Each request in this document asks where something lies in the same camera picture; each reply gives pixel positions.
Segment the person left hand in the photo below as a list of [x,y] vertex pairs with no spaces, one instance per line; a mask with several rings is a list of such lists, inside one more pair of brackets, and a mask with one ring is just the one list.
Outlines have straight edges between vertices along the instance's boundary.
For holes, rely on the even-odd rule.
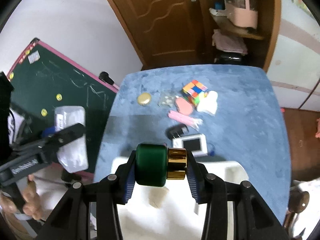
[[[23,212],[34,220],[41,219],[42,207],[40,197],[36,192],[36,184],[33,174],[28,176],[27,186],[22,192],[22,197],[25,201]],[[3,192],[1,192],[1,208],[8,219],[18,222],[18,219],[14,215],[18,212],[18,208],[9,197],[3,194]]]

